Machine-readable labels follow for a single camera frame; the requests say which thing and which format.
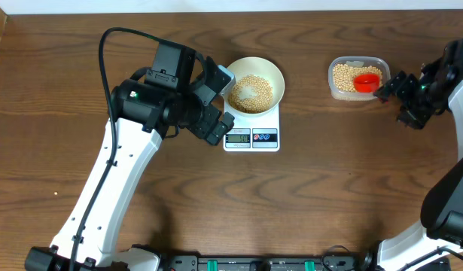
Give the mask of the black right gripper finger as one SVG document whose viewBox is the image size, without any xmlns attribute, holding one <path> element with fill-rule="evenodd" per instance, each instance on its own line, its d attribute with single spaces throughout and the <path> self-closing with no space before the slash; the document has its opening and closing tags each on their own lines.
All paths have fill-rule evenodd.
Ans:
<svg viewBox="0 0 463 271">
<path fill-rule="evenodd" d="M 396 121 L 412 129 L 423 129 L 431 116 L 429 111 L 401 107 Z"/>
<path fill-rule="evenodd" d="M 393 78 L 383 84 L 373 95 L 382 103 L 390 96 L 396 96 L 402 102 L 410 101 L 419 88 L 419 80 L 413 74 L 398 72 Z"/>
</svg>

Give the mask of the red plastic measuring scoop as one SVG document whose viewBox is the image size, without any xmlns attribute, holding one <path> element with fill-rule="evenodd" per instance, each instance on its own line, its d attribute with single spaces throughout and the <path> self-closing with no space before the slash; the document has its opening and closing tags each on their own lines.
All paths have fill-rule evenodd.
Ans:
<svg viewBox="0 0 463 271">
<path fill-rule="evenodd" d="M 369 73 L 355 77 L 353 85 L 359 93 L 372 93 L 379 89 L 381 83 L 380 76 Z"/>
</svg>

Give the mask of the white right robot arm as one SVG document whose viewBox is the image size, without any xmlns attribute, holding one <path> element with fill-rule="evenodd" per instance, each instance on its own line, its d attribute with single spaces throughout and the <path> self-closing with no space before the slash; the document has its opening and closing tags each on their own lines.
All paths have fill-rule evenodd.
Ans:
<svg viewBox="0 0 463 271">
<path fill-rule="evenodd" d="M 437 268 L 438 260 L 463 260 L 463 38 L 449 42 L 442 55 L 421 67 L 420 75 L 399 72 L 374 96 L 400 102 L 397 121 L 423 129 L 435 116 L 450 113 L 455 133 L 455 164 L 427 192 L 419 219 L 396 236 L 379 242 L 369 270 Z"/>
</svg>

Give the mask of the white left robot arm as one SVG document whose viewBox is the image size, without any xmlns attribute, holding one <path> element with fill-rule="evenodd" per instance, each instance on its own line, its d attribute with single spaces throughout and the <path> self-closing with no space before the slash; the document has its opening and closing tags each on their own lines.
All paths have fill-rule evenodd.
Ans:
<svg viewBox="0 0 463 271">
<path fill-rule="evenodd" d="M 111 94 L 114 119 L 69 219 L 47 248 L 33 247 L 27 270 L 158 270 L 145 245 L 116 250 L 118 233 L 139 179 L 171 126 L 217 145 L 234 118 L 212 106 L 236 83 L 222 65 L 207 64 L 194 82 L 144 67 Z"/>
</svg>

